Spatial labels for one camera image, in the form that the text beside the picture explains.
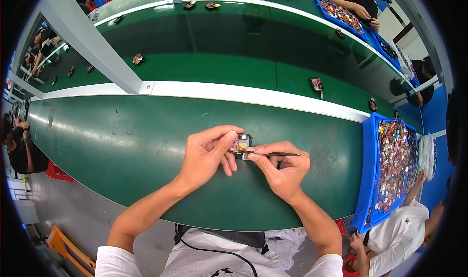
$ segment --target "gray floor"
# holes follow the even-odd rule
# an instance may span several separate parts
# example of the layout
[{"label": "gray floor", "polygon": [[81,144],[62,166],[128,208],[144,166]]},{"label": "gray floor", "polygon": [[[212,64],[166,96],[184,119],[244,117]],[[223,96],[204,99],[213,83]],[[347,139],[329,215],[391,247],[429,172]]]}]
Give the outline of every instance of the gray floor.
[{"label": "gray floor", "polygon": [[[57,225],[85,254],[96,259],[97,247],[106,244],[115,218],[125,208],[91,191],[78,182],[54,180],[44,173],[29,176],[32,200],[35,202],[40,229],[48,235]],[[134,253],[143,276],[159,276],[174,245],[174,224],[159,220],[150,230],[135,240]],[[343,244],[346,252],[348,243]],[[317,247],[310,239],[294,256],[294,266],[287,272],[292,277],[303,276],[313,265]],[[82,276],[77,270],[67,270]]]}]

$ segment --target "blue plastic bin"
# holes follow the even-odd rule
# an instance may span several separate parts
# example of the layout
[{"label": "blue plastic bin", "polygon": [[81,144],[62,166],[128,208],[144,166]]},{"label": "blue plastic bin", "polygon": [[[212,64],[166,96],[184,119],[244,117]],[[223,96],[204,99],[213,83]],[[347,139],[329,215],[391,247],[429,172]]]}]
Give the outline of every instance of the blue plastic bin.
[{"label": "blue plastic bin", "polygon": [[[359,233],[365,233],[370,230],[373,226],[376,226],[388,217],[390,217],[393,210],[398,208],[404,200],[405,194],[401,194],[400,198],[397,198],[392,204],[392,207],[387,212],[378,212],[372,208],[370,217],[371,225],[365,225],[367,215],[369,214],[369,207],[371,203],[378,197],[379,187],[375,187],[376,177],[380,177],[380,146],[377,136],[378,122],[385,120],[386,122],[392,122],[394,119],[389,119],[376,112],[371,114],[371,117],[362,122],[363,129],[363,162],[362,162],[362,176],[361,186],[358,197],[358,204],[356,205],[356,211],[352,224],[356,227]],[[404,124],[408,130],[415,130],[410,125]],[[415,169],[418,168],[418,160],[416,161]]]},{"label": "blue plastic bin", "polygon": [[106,0],[94,0],[94,3],[96,4],[96,6],[100,7],[106,4]]},{"label": "blue plastic bin", "polygon": [[366,34],[366,31],[363,29],[364,31],[364,34],[360,34],[356,29],[354,29],[353,27],[349,26],[348,24],[345,24],[343,22],[341,22],[340,20],[336,19],[336,18],[333,18],[331,17],[330,15],[328,15],[325,10],[322,8],[322,5],[320,5],[320,0],[316,0],[317,1],[317,5],[319,6],[320,8],[320,11],[322,11],[325,19],[328,19],[329,21],[337,24],[338,26],[348,30],[349,32],[353,33],[354,35],[356,35],[357,37],[359,37],[360,39],[364,40],[365,42],[370,42],[369,40],[369,37],[367,36]]},{"label": "blue plastic bin", "polygon": [[379,40],[382,40],[386,44],[389,44],[389,43],[386,42],[385,39],[383,39],[382,36],[380,36],[377,32],[373,31],[372,29],[369,30],[369,31],[370,31],[370,35],[371,35],[371,38],[372,38],[372,43],[374,44],[374,48],[378,52],[380,52],[384,56],[384,58],[386,58],[392,65],[394,65],[397,70],[401,70],[401,65],[400,65],[400,62],[398,61],[398,58],[393,59],[393,58],[389,57],[389,55],[387,55],[383,51],[382,46],[380,46]]}]

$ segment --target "black hair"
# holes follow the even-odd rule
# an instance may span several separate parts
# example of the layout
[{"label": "black hair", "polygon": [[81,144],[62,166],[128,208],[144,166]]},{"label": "black hair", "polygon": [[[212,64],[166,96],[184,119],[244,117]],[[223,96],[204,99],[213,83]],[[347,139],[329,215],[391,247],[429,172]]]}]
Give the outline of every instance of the black hair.
[{"label": "black hair", "polygon": [[429,75],[431,76],[435,76],[436,75],[436,70],[434,69],[434,65],[432,64],[432,61],[430,59],[430,56],[427,56],[423,59],[424,63],[423,63],[423,68],[426,72],[429,73]]},{"label": "black hair", "polygon": [[13,128],[12,128],[11,122],[9,120],[9,115],[8,114],[3,114],[3,117],[1,119],[1,132],[0,132],[0,140],[1,140],[2,144],[5,141],[5,139],[7,138],[7,135],[9,134],[9,132],[11,132],[12,130],[13,130]]}]

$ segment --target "white plastic bag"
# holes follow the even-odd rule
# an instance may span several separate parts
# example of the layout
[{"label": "white plastic bag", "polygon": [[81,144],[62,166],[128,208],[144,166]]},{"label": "white plastic bag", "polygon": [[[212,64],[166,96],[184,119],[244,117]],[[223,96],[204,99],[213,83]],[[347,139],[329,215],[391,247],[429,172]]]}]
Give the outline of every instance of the white plastic bag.
[{"label": "white plastic bag", "polygon": [[418,145],[418,173],[425,169],[427,170],[427,181],[432,180],[436,172],[436,138],[434,135],[425,135],[419,140]]},{"label": "white plastic bag", "polygon": [[283,271],[289,270],[294,265],[293,257],[302,249],[301,244],[306,236],[304,228],[266,231],[265,240],[268,251],[264,256]]}]

